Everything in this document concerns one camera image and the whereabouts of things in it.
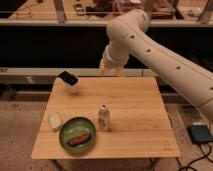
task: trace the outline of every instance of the small bottle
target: small bottle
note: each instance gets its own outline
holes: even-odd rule
[[[108,131],[110,127],[110,114],[105,105],[102,105],[98,112],[98,123],[101,131]]]

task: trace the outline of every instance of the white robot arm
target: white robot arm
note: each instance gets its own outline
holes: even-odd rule
[[[101,73],[122,68],[132,54],[213,122],[213,74],[150,39],[144,33],[148,26],[147,14],[139,9],[111,20]]]

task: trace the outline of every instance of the sausage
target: sausage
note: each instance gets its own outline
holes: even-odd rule
[[[91,138],[91,134],[83,134],[83,135],[71,138],[68,141],[68,144],[72,147],[78,146],[78,145],[85,143],[86,141],[90,140],[90,138]]]

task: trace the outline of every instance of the gray floor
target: gray floor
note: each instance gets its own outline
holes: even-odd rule
[[[45,110],[46,101],[0,101],[0,171],[54,171],[46,160],[32,160],[31,152]],[[179,106],[166,105],[168,115],[181,151],[182,165],[202,156],[199,148],[191,144]],[[139,171],[149,165],[145,159],[123,160],[64,160],[65,168],[73,171]],[[192,165],[200,171],[212,171],[213,164],[206,159]],[[177,160],[162,159],[155,171],[176,171]]]

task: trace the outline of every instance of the table top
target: table top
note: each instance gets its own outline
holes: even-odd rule
[[[55,80],[38,132],[33,159],[177,157],[179,149],[153,77],[79,77],[78,93],[69,94]],[[110,110],[110,131],[98,128],[101,105]],[[59,132],[48,124],[49,113],[59,112],[63,122],[83,116],[96,126],[96,141],[82,155],[68,154],[59,143]]]

